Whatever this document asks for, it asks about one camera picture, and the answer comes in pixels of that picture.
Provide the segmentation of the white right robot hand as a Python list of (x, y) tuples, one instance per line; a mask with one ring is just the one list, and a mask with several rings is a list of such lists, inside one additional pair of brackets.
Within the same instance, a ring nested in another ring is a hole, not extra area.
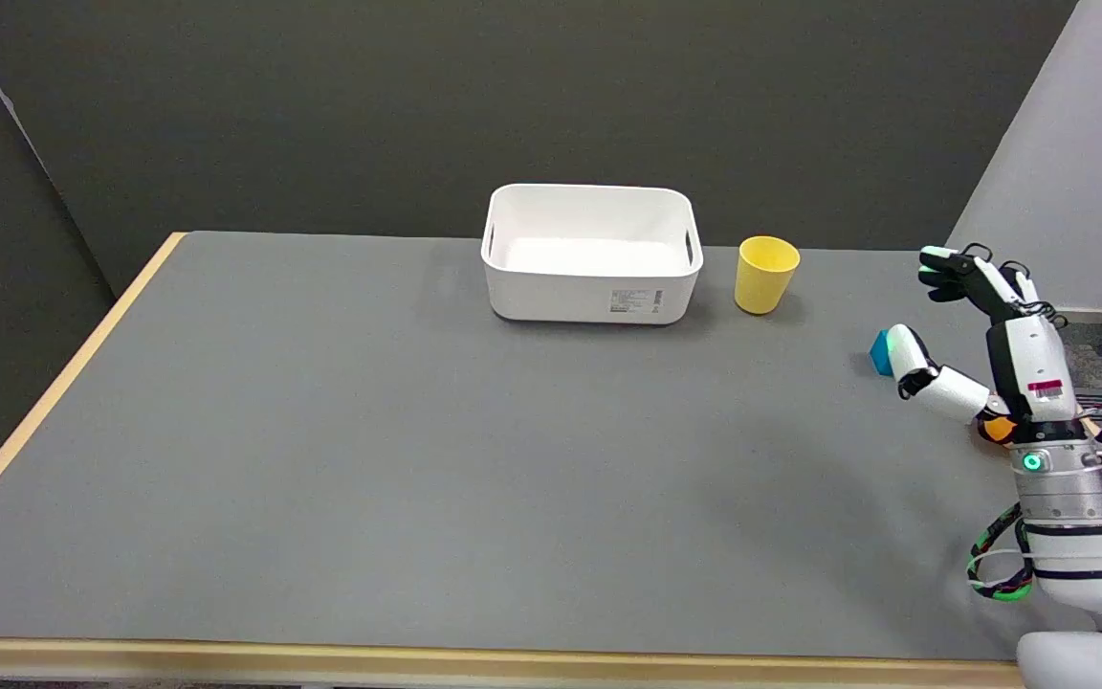
[(988, 317), (984, 340), (993, 383), (941, 365), (901, 323), (880, 331), (871, 349), (876, 372), (895, 380), (900, 398), (974, 422), (1002, 445), (1088, 440), (1058, 332), (1063, 317), (1038, 297), (1027, 267), (1014, 260), (993, 265), (991, 249), (980, 243), (961, 250), (923, 247), (918, 260), (917, 278), (930, 288), (931, 301), (966, 300)]

